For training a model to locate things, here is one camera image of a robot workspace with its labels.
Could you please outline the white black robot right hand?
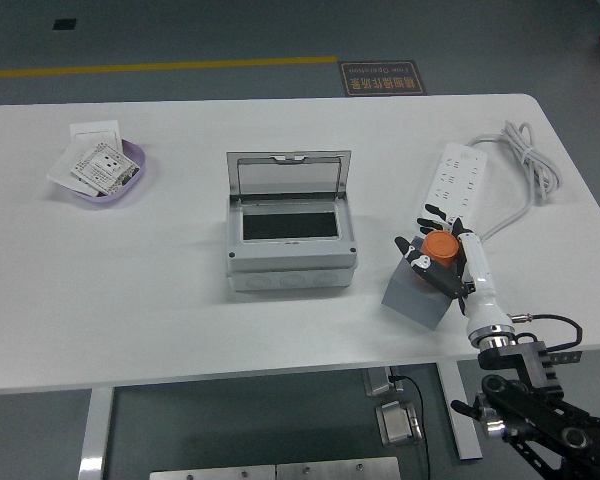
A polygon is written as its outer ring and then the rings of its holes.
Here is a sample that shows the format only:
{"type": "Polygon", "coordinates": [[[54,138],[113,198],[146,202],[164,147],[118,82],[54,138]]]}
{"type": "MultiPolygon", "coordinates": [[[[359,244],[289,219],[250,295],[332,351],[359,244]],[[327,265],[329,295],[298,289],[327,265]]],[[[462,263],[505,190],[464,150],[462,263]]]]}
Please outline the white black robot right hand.
{"type": "Polygon", "coordinates": [[[394,242],[414,272],[442,294],[459,301],[462,314],[468,319],[467,337],[481,351],[515,343],[511,318],[497,302],[496,288],[481,239],[466,228],[460,217],[451,217],[432,204],[427,212],[439,217],[437,221],[418,218],[426,233],[441,231],[459,242],[460,264],[455,270],[443,266],[423,253],[402,236],[394,242]]]}

